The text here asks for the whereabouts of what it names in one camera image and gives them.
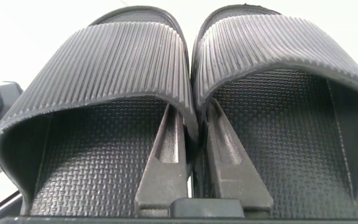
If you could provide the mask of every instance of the diamond pattern texture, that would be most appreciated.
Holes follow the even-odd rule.
[[[166,106],[140,98],[55,113],[31,215],[133,217]]]
[[[324,78],[274,70],[214,97],[273,197],[274,218],[358,218]]]

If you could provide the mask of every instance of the ribbed strap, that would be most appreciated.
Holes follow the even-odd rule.
[[[358,89],[358,65],[313,23],[281,15],[228,17],[212,25],[198,49],[194,96],[204,113],[215,90],[246,75],[300,68]]]
[[[156,96],[183,115],[191,137],[197,122],[180,36],[155,22],[117,22],[73,34],[0,122],[6,128],[35,115],[118,98]]]

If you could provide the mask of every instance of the pair of sandals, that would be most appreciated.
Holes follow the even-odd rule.
[[[260,6],[204,22],[113,11],[73,34],[0,122],[24,216],[167,217],[188,197],[269,218],[358,219],[358,65]]]

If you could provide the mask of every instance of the rubber material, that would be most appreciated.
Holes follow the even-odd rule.
[[[259,14],[268,14],[276,15],[280,14],[279,12],[273,11],[271,9],[264,8],[262,6],[253,6],[253,5],[232,5],[219,8],[212,12],[201,25],[200,31],[197,34],[197,37],[194,42],[195,48],[193,48],[193,60],[191,65],[191,81],[195,81],[195,74],[198,68],[198,55],[195,54],[196,49],[199,47],[199,42],[203,38],[204,33],[217,21],[227,17],[241,16],[241,15],[259,15]]]
[[[183,35],[178,21],[169,12],[163,9],[152,6],[123,7],[96,19],[90,26],[111,22],[159,22],[170,26],[179,34],[181,41],[185,45],[183,48],[185,55],[188,55],[185,36]],[[189,64],[188,60],[189,58],[186,57],[187,68]]]
[[[221,19],[197,44],[196,109],[211,121],[219,102],[273,197],[272,218],[357,219],[355,61],[314,24],[280,15]]]
[[[135,216],[167,103],[198,139],[184,49],[157,22],[90,26],[60,47],[0,122],[0,166],[23,215]]]

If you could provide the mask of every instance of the white surface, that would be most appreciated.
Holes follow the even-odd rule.
[[[125,5],[152,5],[172,13],[181,25],[191,52],[194,38],[209,13],[228,4],[244,2],[0,1],[0,82],[13,80],[26,88],[67,37],[103,14]],[[256,0],[247,3],[313,21],[358,63],[358,1]],[[0,176],[0,185],[0,195],[9,192],[6,190],[10,189],[9,180],[3,176]]]

